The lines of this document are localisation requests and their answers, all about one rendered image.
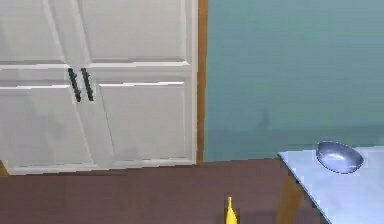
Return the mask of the pale blue dining table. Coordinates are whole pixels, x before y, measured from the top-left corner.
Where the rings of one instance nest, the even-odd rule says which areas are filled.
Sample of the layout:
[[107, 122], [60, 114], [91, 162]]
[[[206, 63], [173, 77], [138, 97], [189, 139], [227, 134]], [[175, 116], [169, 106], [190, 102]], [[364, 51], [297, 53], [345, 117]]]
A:
[[282, 163], [328, 224], [384, 224], [384, 146], [357, 147], [353, 173], [326, 169], [314, 150], [280, 152]]

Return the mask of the yellow pointed object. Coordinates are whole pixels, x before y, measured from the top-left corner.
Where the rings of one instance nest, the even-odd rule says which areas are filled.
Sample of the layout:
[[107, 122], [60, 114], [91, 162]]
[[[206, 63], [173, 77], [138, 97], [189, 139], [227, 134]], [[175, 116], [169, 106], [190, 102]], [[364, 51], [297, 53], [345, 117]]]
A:
[[238, 224], [237, 216], [235, 214], [234, 209], [232, 208], [232, 198], [227, 198], [227, 207], [226, 207], [226, 216], [225, 216], [225, 224]]

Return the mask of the blue-grey bowl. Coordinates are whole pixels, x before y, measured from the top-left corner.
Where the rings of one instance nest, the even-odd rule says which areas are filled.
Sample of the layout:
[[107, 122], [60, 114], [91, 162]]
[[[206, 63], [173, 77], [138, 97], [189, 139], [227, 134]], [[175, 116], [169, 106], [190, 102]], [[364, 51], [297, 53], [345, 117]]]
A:
[[353, 173], [364, 164], [364, 158], [358, 151], [339, 142], [319, 142], [315, 154], [323, 167], [339, 174]]

